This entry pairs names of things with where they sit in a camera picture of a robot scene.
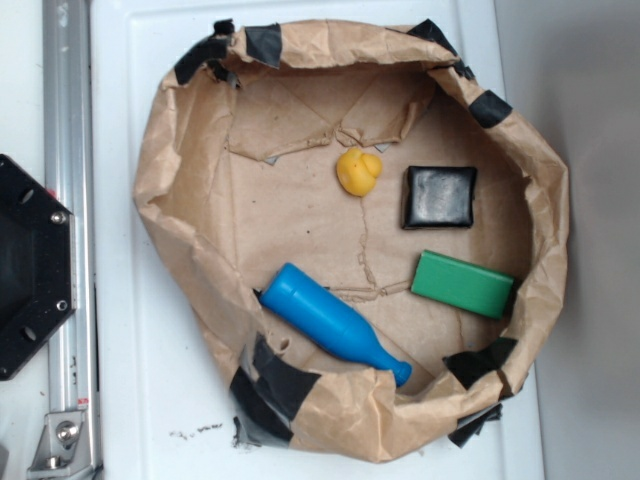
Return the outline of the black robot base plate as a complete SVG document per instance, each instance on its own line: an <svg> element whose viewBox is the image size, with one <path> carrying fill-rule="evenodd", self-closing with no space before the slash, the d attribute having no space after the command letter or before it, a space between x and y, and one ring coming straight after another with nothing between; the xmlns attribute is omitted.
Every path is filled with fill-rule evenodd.
<svg viewBox="0 0 640 480"><path fill-rule="evenodd" d="M74 312L74 216L1 156L1 379L9 381Z"/></svg>

